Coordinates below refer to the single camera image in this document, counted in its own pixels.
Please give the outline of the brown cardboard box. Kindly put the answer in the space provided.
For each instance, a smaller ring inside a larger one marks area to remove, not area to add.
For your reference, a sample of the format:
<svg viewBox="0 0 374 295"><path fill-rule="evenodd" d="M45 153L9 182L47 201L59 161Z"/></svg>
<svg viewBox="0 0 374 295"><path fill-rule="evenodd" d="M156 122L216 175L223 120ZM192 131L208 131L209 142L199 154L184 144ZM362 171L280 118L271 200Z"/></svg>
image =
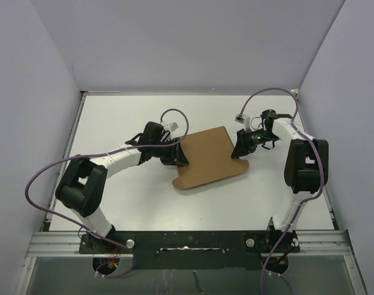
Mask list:
<svg viewBox="0 0 374 295"><path fill-rule="evenodd" d="M181 148L189 165L178 168L174 188L185 191L244 174L249 162L233 159L234 145L224 126L211 128L186 136Z"/></svg>

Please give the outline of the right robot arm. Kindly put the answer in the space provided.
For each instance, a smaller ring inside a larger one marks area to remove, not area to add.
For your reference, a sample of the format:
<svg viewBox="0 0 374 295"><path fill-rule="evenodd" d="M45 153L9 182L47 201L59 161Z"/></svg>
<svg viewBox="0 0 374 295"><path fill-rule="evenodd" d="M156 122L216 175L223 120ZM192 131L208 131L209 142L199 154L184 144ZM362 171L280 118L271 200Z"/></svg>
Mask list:
<svg viewBox="0 0 374 295"><path fill-rule="evenodd" d="M323 193L328 181L328 150L326 140L319 140L300 130L290 114L272 109L261 113L261 128L250 128L250 117L238 114L235 121L244 125L237 131L236 146L231 158L238 159L256 151L258 146L274 149L277 141L288 147L284 181L288 191L276 214L270 219L270 232L264 235L265 247L277 251L286 243L285 235L296 228L304 206Z"/></svg>

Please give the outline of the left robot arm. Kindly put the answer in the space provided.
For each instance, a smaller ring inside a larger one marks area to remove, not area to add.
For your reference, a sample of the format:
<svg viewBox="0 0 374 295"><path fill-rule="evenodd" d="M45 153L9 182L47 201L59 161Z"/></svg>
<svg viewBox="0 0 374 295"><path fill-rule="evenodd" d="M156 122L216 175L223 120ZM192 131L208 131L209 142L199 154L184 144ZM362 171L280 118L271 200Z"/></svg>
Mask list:
<svg viewBox="0 0 374 295"><path fill-rule="evenodd" d="M126 141L120 148L101 157L73 159L68 164L56 188L55 197L89 228L94 235L94 247L102 253L111 251L115 245L112 234L115 228L100 208L106 180L152 158L158 158L167 166L189 165L180 139L173 137L177 128L175 122L148 122L143 132Z"/></svg>

